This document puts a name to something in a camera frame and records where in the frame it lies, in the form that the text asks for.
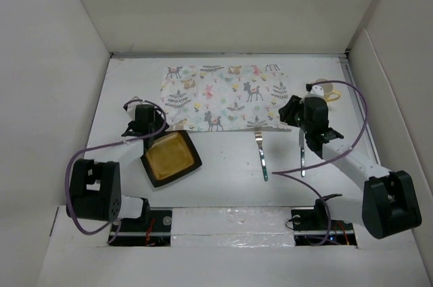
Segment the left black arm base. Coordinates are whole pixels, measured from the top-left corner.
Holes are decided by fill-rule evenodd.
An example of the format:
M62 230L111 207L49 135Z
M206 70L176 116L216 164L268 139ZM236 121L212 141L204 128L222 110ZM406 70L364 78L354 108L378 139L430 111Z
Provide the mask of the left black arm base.
M112 224L107 243L109 246L170 246L172 222L172 208L153 208L145 199L141 217Z

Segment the floral animal print cloth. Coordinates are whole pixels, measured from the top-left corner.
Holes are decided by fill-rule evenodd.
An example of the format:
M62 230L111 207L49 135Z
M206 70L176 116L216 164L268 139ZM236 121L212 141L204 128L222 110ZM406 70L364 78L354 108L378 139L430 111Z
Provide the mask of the floral animal print cloth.
M172 131L287 129L278 110L288 84L277 64L178 66L162 77L160 99Z

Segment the square black yellow plate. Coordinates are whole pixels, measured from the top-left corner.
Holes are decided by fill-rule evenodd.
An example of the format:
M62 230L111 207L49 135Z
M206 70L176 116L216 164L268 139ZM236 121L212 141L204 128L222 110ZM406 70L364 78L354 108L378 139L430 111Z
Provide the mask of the square black yellow plate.
M202 166L187 131L165 133L144 153L141 163L154 188L168 185Z

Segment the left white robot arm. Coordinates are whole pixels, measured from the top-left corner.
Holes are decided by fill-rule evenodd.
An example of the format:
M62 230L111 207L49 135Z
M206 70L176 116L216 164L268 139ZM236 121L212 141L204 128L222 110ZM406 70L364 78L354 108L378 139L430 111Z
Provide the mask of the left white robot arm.
M109 225L121 213L121 168L145 154L167 129L166 114L154 102L133 99L123 106L133 119L120 141L85 148L69 160L64 179L66 210L78 230L92 235L79 219Z

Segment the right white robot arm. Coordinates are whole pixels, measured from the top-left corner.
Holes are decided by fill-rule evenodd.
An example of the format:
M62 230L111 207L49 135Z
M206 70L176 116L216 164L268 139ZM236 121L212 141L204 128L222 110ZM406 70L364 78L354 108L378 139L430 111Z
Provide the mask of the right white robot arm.
M421 225L410 174L391 171L355 152L344 136L329 126L329 110L323 98L293 95L278 113L281 122L304 133L312 152L343 172L362 191L362 202L356 209L342 211L342 220L362 225L376 239Z

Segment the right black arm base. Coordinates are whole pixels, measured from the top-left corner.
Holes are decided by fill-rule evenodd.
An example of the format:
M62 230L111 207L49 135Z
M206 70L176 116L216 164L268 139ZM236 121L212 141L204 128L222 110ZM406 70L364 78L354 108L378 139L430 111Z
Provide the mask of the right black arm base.
M313 206L295 207L286 227L294 234L295 246L357 246L352 223L331 219L324 202L341 194L316 199Z

